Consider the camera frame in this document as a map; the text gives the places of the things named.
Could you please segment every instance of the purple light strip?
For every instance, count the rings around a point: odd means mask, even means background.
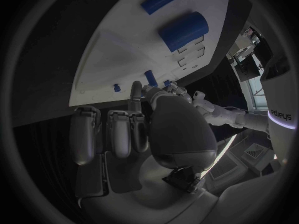
[[[278,125],[282,126],[282,127],[285,127],[285,128],[289,128],[289,129],[296,129],[296,127],[294,126],[289,126],[289,125],[286,125],[284,123],[280,123],[279,121],[277,121],[276,119],[274,119],[271,115],[270,115],[270,112],[268,111],[268,117],[270,118],[270,120],[272,120],[274,123],[277,123]]]

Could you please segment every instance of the white panel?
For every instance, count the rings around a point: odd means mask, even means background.
[[[175,0],[152,15],[141,7],[144,1],[120,0],[101,21],[81,57],[70,106],[128,99],[133,81],[148,84],[144,76],[147,70],[153,71],[162,88],[164,81],[176,81],[209,64],[228,0]],[[203,41],[199,38],[188,43],[186,50],[171,53],[158,29],[193,11],[205,17],[209,32]],[[197,58],[203,47],[204,55]],[[180,67],[178,61],[182,59],[187,62]],[[121,92],[114,92],[114,84],[119,84]]]

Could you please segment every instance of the white board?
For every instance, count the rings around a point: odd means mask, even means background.
[[[144,1],[119,0],[101,21],[78,65],[70,106],[126,100],[135,80],[148,84],[147,70],[163,88],[164,81],[176,81],[210,63],[228,0],[174,0],[151,15],[141,7]],[[205,17],[209,32],[171,53],[158,29],[193,11]],[[114,84],[120,92],[114,92]]]

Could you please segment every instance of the vent grille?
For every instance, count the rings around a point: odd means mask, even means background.
[[[254,143],[248,149],[245,150],[245,153],[249,154],[253,158],[257,158],[264,150],[264,147]]]

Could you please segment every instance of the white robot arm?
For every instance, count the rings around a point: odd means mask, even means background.
[[[268,116],[261,114],[249,114],[242,110],[229,111],[223,107],[212,104],[204,99],[205,94],[196,91],[192,102],[193,106],[203,115],[211,125],[229,124],[234,128],[250,128],[265,132],[269,135]]]

